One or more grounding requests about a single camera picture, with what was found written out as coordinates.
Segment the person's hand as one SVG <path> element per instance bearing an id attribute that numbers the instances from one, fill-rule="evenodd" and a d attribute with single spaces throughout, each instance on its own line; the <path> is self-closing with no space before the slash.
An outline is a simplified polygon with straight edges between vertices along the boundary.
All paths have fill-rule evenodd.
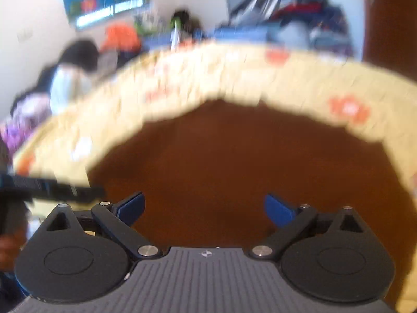
<path id="1" fill-rule="evenodd" d="M 27 241 L 27 227 L 23 226 L 12 234 L 3 234 L 0 238 L 0 269 L 8 272 L 14 269 L 15 259 Z"/>

